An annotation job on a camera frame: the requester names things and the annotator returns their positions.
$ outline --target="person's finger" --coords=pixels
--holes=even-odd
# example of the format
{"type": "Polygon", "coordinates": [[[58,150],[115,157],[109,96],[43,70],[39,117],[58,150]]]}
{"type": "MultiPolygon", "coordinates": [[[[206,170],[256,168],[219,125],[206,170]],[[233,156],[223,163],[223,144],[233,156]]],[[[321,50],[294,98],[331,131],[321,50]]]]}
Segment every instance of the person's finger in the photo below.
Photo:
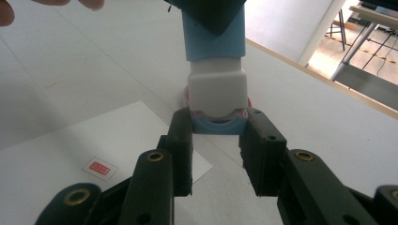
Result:
{"type": "Polygon", "coordinates": [[[48,6],[64,6],[70,2],[70,0],[32,0],[32,1],[48,6]]]}
{"type": "Polygon", "coordinates": [[[92,10],[100,10],[103,7],[104,0],[79,0],[83,6],[91,8],[92,10]]]}
{"type": "Polygon", "coordinates": [[[10,25],[14,21],[14,10],[6,0],[0,0],[0,26],[10,25]]]}

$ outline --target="desk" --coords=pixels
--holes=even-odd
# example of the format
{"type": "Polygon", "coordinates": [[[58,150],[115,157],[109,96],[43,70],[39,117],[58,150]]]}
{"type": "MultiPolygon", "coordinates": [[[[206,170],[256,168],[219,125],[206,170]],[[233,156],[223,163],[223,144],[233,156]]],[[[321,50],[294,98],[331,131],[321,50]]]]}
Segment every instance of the desk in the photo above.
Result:
{"type": "Polygon", "coordinates": [[[373,98],[395,110],[398,110],[398,86],[376,77],[359,68],[349,65],[357,50],[363,42],[375,30],[378,24],[386,25],[393,29],[398,29],[398,19],[392,16],[384,15],[366,7],[353,6],[350,9],[358,12],[361,18],[372,22],[364,34],[358,40],[352,50],[342,60],[334,74],[330,77],[332,81],[340,82],[365,96],[373,98]]]}
{"type": "MultiPolygon", "coordinates": [[[[170,124],[190,72],[179,10],[167,13],[159,0],[107,1],[98,12],[78,1],[65,7],[15,2],[15,23],[0,29],[0,64],[8,62],[7,70],[0,67],[2,148],[138,100],[170,124]]],[[[253,106],[290,149],[313,151],[345,185],[371,196],[380,185],[398,184],[396,115],[252,44],[242,65],[253,106]]],[[[177,225],[282,224],[276,199],[254,195],[237,137],[194,135],[193,143],[213,168],[192,196],[176,198],[177,225]]],[[[0,217],[0,224],[12,220],[0,217]]]]}

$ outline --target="wall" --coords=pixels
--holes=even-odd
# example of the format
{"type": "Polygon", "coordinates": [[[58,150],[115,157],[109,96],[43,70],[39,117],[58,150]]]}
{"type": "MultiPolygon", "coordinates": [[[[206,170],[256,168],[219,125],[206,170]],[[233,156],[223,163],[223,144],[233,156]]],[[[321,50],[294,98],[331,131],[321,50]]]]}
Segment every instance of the wall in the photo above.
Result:
{"type": "Polygon", "coordinates": [[[344,0],[248,0],[246,38],[305,66],[344,0]]]}
{"type": "MultiPolygon", "coordinates": [[[[351,6],[357,6],[359,3],[360,1],[358,0],[345,0],[344,5],[342,6],[344,23],[346,23],[348,18],[353,14],[353,11],[351,11],[349,8],[351,6]]],[[[339,21],[339,15],[337,15],[334,20],[339,21]]]]}

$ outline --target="red object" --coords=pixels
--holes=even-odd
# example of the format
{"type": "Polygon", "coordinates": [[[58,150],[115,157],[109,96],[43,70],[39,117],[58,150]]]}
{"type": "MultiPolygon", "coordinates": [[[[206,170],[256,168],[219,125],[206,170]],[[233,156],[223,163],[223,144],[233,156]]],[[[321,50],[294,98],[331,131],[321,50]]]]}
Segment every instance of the red object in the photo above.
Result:
{"type": "Polygon", "coordinates": [[[106,167],[98,162],[93,162],[93,164],[91,164],[91,166],[89,168],[90,168],[90,170],[93,170],[93,171],[103,174],[103,175],[106,175],[111,170],[108,167],[106,167]]]}

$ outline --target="cable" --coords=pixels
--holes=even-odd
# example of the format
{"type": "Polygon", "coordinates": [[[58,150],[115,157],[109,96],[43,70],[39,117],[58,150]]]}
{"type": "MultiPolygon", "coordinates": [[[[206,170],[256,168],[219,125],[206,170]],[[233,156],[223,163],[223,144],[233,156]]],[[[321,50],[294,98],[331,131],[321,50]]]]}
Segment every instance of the cable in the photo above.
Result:
{"type": "Polygon", "coordinates": [[[392,47],[390,48],[389,52],[387,52],[386,56],[384,56],[384,60],[383,60],[383,65],[381,65],[381,68],[377,71],[376,76],[378,77],[378,72],[380,72],[380,70],[384,67],[384,65],[386,64],[386,60],[387,60],[387,56],[389,55],[389,53],[391,53],[392,49],[395,47],[395,44],[397,43],[398,38],[395,39],[394,44],[392,45],[392,47]]]}
{"type": "Polygon", "coordinates": [[[378,47],[378,49],[375,51],[375,53],[372,54],[372,57],[368,60],[368,62],[365,64],[365,66],[363,66],[362,70],[364,70],[366,68],[366,66],[368,66],[368,64],[371,62],[371,60],[375,57],[375,55],[377,55],[378,51],[380,51],[381,47],[386,46],[386,42],[391,38],[392,33],[389,34],[389,36],[386,38],[386,40],[380,44],[380,46],[378,47]]]}

